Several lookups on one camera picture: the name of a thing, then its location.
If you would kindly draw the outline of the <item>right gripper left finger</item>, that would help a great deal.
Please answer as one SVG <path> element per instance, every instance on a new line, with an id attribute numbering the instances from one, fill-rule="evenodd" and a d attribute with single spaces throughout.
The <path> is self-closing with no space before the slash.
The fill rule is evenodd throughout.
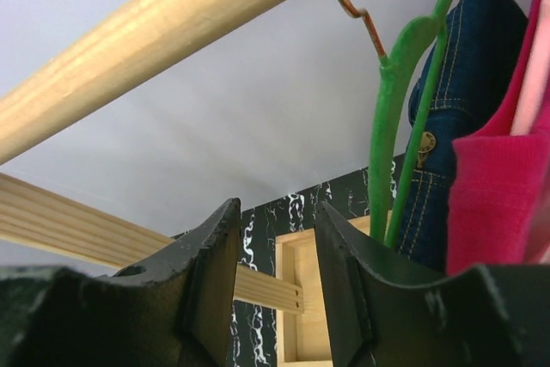
<path id="1" fill-rule="evenodd" d="M 4 366 L 223 366 L 241 203 L 113 276 L 64 266 L 1 270 Z"/>

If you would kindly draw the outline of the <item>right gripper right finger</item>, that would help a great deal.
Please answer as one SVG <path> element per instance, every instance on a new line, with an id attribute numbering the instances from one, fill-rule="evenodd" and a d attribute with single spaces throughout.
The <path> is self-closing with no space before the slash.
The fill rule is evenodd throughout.
<path id="1" fill-rule="evenodd" d="M 549 268 L 421 266 L 319 203 L 315 245 L 336 366 L 546 366 Z"/>

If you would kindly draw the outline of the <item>pink red t-shirt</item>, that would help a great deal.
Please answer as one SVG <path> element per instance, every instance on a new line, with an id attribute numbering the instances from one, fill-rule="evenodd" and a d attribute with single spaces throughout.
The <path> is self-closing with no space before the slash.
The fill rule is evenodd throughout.
<path id="1" fill-rule="evenodd" d="M 496 113 L 453 147 L 446 273 L 549 261 L 549 0 L 532 0 Z"/>

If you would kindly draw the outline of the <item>blue denim garment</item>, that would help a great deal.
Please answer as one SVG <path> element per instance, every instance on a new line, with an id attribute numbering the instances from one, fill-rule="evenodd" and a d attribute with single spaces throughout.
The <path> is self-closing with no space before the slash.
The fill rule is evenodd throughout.
<path id="1" fill-rule="evenodd" d="M 448 38 L 395 251 L 436 272 L 447 252 L 453 141 L 478 131 L 502 102 L 528 19 L 515 0 L 460 0 L 447 14 Z"/>

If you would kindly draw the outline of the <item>green hanger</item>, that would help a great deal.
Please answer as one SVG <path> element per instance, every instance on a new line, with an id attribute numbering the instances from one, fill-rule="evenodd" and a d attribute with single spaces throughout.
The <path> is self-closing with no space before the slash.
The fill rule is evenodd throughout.
<path id="1" fill-rule="evenodd" d="M 380 63 L 381 81 L 370 136 L 368 173 L 370 236 L 385 247 L 393 248 L 405 210 L 431 98 L 443 65 L 449 38 L 446 16 L 453 0 L 437 0 L 429 15 L 422 15 L 411 20 L 400 32 L 390 53 L 384 49 L 368 10 L 355 7 L 351 0 L 338 1 L 350 17 L 364 22 Z M 394 156 L 400 113 L 413 72 L 429 46 L 434 46 L 429 72 L 406 149 L 396 197 L 391 205 L 389 203 L 390 161 Z"/>

